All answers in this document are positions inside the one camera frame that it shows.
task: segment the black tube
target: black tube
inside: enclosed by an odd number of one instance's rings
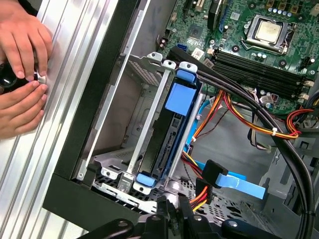
[[[252,110],[256,113],[258,118],[265,126],[269,128],[276,127],[278,129],[278,132],[283,132],[280,126],[270,116],[270,114],[263,107],[261,107],[247,93],[247,91],[243,91],[242,87],[239,88],[235,82],[226,78],[220,80],[204,72],[198,72],[198,74],[203,76],[199,77],[202,82],[210,84],[230,94],[235,94],[238,97],[242,98],[252,108]],[[304,213],[302,215],[302,222],[297,238],[310,239],[314,227],[315,214],[314,186],[311,175],[290,141],[275,136],[273,136],[272,138],[292,172],[298,191],[300,193],[300,197],[302,199]]]

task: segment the black frame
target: black frame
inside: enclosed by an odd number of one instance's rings
[[[58,159],[43,208],[92,231],[121,217],[137,222],[140,214],[72,179],[95,114],[140,0],[119,0]]]

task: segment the hand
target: hand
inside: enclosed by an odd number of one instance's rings
[[[0,139],[35,129],[42,120],[46,85],[32,81],[17,90],[0,95]]]
[[[34,16],[29,15],[13,0],[0,1],[0,63],[6,58],[15,75],[33,80],[34,54],[41,76],[47,72],[47,62],[52,52],[48,29]]]

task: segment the motherboard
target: motherboard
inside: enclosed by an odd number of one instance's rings
[[[319,67],[319,4],[314,0],[177,0],[163,36],[208,68],[257,89],[278,115],[308,99]],[[213,87],[204,92],[214,95]]]

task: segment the ribbed aluminum surface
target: ribbed aluminum surface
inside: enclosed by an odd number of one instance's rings
[[[0,238],[74,239],[84,231],[42,209],[51,175],[117,0],[43,0],[53,33],[48,101],[37,130],[0,141]]]

